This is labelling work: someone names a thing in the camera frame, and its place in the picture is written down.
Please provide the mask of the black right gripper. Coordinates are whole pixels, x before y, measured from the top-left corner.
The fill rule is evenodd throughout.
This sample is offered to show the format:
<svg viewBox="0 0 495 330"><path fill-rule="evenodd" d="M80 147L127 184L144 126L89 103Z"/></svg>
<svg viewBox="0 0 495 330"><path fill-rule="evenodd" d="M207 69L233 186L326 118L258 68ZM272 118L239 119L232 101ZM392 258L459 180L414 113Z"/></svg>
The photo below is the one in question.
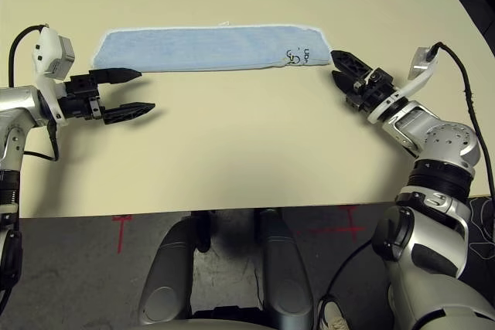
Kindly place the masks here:
<svg viewBox="0 0 495 330"><path fill-rule="evenodd" d="M369 114L396 91L393 76L381 68L371 72L365 62L343 50L333 50L331 57L339 70L332 72L333 81L355 111Z"/></svg>

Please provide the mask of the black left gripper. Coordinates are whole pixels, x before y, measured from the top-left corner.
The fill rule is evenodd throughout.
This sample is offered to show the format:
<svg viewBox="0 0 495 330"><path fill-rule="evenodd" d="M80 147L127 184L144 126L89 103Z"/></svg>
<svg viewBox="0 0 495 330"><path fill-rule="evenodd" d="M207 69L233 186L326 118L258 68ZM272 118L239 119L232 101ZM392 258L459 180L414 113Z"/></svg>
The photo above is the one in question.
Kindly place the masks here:
<svg viewBox="0 0 495 330"><path fill-rule="evenodd" d="M66 118L102 119L105 124L136 119L153 110L155 104L134 102L106 109L99 103L98 85L127 83L141 76L141 72L129 68L90 70L88 74L71 76L64 83L66 95L58 99L59 106Z"/></svg>

